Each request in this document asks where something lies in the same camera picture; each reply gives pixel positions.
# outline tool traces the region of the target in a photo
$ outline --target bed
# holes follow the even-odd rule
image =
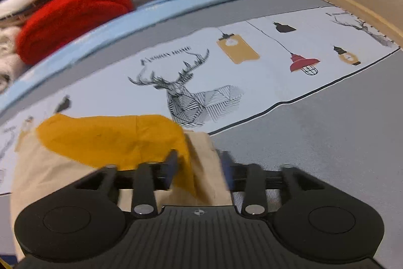
[[[134,2],[161,6],[160,0]],[[16,118],[23,123],[27,109],[41,121],[66,100],[63,113],[73,117],[160,113],[209,133],[237,162],[266,170],[291,164],[368,203],[385,224],[375,259],[398,269],[399,45],[403,32],[352,0],[230,0],[153,24],[71,62],[10,104],[0,125],[10,136],[5,131],[17,126]],[[188,66],[185,74],[192,76],[181,80]],[[174,83],[204,107],[175,101],[167,92]],[[5,193],[10,185],[3,178]],[[278,195],[267,196],[277,209]]]

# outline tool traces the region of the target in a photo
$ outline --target deer head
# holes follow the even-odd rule
[[[197,57],[197,60],[193,63],[193,65],[190,65],[187,62],[183,62],[185,64],[185,68],[182,69],[182,72],[179,73],[179,77],[175,81],[167,81],[162,77],[156,77],[155,72],[151,72],[151,76],[149,80],[146,80],[142,77],[142,74],[146,70],[146,66],[144,62],[142,62],[142,65],[144,68],[140,71],[140,73],[137,76],[136,80],[131,79],[130,77],[128,78],[129,81],[133,84],[136,84],[137,86],[148,86],[148,85],[153,85],[154,88],[156,89],[166,89],[168,94],[171,96],[180,96],[180,95],[187,95],[190,94],[188,90],[185,88],[185,83],[188,82],[190,79],[193,77],[193,71],[194,69],[198,68],[201,66],[203,63],[206,62],[210,51],[207,49],[206,55],[203,57],[200,54],[193,54],[186,52],[188,54],[194,55]]]

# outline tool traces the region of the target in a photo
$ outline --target pendant lamp illustration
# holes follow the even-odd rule
[[[315,65],[318,64],[320,62],[320,60],[316,59],[316,58],[305,58],[301,55],[298,54],[294,54],[292,52],[290,52],[287,48],[284,47],[284,45],[282,43],[280,43],[278,40],[274,39],[273,37],[270,37],[268,34],[265,34],[262,30],[260,30],[259,28],[256,28],[253,24],[251,24],[250,22],[247,21],[247,23],[249,23],[253,28],[259,30],[260,32],[262,32],[264,35],[266,35],[267,37],[269,37],[270,39],[274,40],[275,42],[277,42],[278,44],[280,44],[280,46],[282,48],[284,48],[287,52],[289,52],[291,54],[291,60],[293,61],[293,63],[290,66],[290,71],[294,72],[294,71],[303,71],[305,74],[307,74],[308,76],[314,76],[315,74],[318,73],[318,69],[315,68]]]
[[[222,31],[221,33],[222,37],[217,41],[217,44],[235,64],[260,58],[260,55],[240,35],[227,35]]]
[[[295,28],[293,28],[291,26],[283,25],[278,22],[273,22],[273,24],[276,26],[276,30],[280,33],[290,33],[292,31],[296,30]]]
[[[361,62],[358,60],[358,57],[353,53],[345,51],[341,47],[334,46],[333,48],[339,55],[339,59],[342,60],[344,63],[351,64],[351,65],[359,65]]]

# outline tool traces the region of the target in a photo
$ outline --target beige fabric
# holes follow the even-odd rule
[[[181,188],[155,192],[158,208],[163,205],[231,205],[220,160],[210,137],[205,133],[186,132],[191,149],[191,165],[198,199]],[[29,204],[71,184],[94,168],[58,155],[40,144],[35,130],[26,132],[19,144],[19,159],[15,168],[11,194],[11,224]],[[130,211],[131,190],[122,190],[119,207]],[[17,258],[24,255],[14,238]]]

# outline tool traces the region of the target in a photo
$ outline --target folded light blue cloth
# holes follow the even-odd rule
[[[0,114],[47,78],[139,30],[201,8],[233,0],[156,0],[86,33],[53,53],[0,95]]]

